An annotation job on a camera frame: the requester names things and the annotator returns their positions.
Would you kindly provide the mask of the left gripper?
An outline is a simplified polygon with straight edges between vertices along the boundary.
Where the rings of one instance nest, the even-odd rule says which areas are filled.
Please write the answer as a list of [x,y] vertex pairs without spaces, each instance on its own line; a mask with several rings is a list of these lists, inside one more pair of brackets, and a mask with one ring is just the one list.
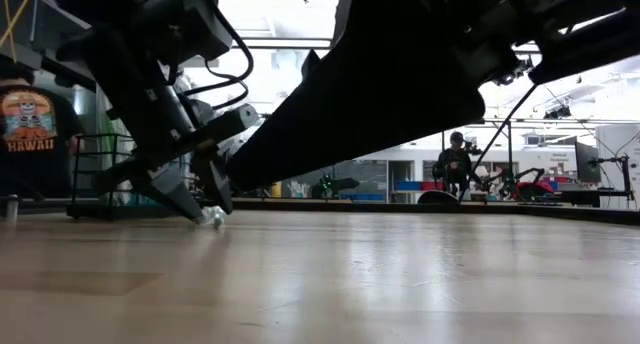
[[193,154],[191,170],[205,201],[226,214],[233,211],[224,162],[213,148],[203,146],[215,141],[206,129],[211,117],[173,86],[180,64],[195,56],[216,57],[215,30],[94,26],[57,49],[58,60],[79,63],[91,72],[112,105],[109,116],[121,120],[135,142],[127,162],[96,176],[98,190],[129,181],[139,194],[193,222],[204,218],[201,207],[179,168],[166,165],[187,153]]

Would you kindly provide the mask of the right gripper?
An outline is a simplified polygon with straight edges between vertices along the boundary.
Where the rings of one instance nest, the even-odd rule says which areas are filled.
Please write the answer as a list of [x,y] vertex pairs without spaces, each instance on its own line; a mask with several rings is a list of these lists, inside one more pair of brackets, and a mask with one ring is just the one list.
[[[420,0],[472,37],[534,42],[550,82],[640,55],[640,0]],[[305,174],[484,115],[440,28],[424,15],[356,19],[228,164],[242,190]]]

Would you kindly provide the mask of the small plastic wrapper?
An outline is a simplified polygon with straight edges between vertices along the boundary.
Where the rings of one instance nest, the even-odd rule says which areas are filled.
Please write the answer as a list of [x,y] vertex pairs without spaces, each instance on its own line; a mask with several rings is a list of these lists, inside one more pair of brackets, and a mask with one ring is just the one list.
[[214,229],[220,228],[226,218],[226,213],[219,207],[203,207],[201,216],[196,219],[196,223],[200,226],[210,226]]

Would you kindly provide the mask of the long ceiling light strip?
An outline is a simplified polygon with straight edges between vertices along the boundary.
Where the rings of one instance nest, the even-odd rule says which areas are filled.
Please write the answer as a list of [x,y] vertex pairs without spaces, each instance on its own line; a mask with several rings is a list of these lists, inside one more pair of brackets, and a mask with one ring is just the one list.
[[285,38],[285,37],[245,37],[244,44],[249,49],[302,49],[328,50],[329,38]]

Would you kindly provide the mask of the person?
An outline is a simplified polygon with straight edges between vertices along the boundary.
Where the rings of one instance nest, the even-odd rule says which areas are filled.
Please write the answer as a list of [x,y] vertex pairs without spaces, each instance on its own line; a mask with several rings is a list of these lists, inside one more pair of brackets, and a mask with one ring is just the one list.
[[463,144],[464,136],[458,131],[450,135],[450,147],[443,150],[432,168],[435,179],[441,179],[447,192],[459,195],[468,188],[468,179],[474,178],[473,166]]
[[84,129],[66,98],[34,85],[34,72],[0,63],[0,195],[65,198]]

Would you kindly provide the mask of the black monitor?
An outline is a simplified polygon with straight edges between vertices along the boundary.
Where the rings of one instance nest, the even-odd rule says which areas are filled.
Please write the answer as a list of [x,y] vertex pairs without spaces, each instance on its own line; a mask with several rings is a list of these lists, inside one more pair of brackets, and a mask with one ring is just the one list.
[[598,149],[580,142],[575,143],[577,178],[581,182],[599,183],[601,174],[599,164]]

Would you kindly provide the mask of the silver metal post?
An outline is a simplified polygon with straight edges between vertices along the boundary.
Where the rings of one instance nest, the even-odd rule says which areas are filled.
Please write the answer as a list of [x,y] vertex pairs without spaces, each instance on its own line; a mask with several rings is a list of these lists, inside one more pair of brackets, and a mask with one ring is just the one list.
[[5,219],[10,226],[17,224],[19,212],[20,197],[16,194],[10,194],[6,197]]

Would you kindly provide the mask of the black aluminium table frame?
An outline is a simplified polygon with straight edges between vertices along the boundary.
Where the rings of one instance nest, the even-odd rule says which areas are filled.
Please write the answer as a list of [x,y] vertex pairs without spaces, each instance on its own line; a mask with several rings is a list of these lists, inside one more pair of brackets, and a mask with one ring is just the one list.
[[402,204],[348,200],[234,198],[236,210],[524,215],[640,227],[640,211],[522,204]]

